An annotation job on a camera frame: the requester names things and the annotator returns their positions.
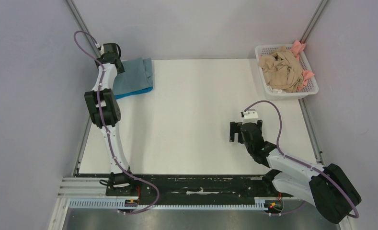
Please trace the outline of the grey blue t shirt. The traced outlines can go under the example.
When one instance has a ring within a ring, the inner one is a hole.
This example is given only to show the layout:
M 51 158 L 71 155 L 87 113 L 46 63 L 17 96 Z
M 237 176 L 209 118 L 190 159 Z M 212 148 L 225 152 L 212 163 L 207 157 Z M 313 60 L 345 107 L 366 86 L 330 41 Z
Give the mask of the grey blue t shirt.
M 154 75 L 151 58 L 137 58 L 122 63 L 125 72 L 118 74 L 114 80 L 113 93 L 115 96 L 153 87 Z

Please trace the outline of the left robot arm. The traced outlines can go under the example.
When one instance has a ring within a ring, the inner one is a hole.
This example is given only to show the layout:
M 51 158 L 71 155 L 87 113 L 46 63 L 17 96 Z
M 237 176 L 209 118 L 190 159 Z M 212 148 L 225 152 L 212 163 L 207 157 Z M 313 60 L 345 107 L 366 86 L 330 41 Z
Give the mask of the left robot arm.
M 137 196 L 136 183 L 126 160 L 119 133 L 121 110 L 116 101 L 113 84 L 118 74 L 125 71 L 120 60 L 121 48 L 116 43 L 97 45 L 100 57 L 95 60 L 99 74 L 94 87 L 84 94 L 89 116 L 105 141 L 109 156 L 110 174 L 100 180 L 107 196 Z

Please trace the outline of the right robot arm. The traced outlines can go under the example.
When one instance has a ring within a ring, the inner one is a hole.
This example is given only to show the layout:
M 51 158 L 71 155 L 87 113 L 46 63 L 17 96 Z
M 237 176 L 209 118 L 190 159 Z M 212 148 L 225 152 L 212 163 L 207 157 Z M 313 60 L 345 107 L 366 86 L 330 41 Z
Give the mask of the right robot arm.
M 338 224 L 359 205 L 362 198 L 344 171 L 336 164 L 322 166 L 281 153 L 276 144 L 265 141 L 262 121 L 230 122 L 229 140 L 245 146 L 251 158 L 270 169 L 262 183 L 263 191 L 278 192 L 302 199 L 316 207 L 329 222 Z

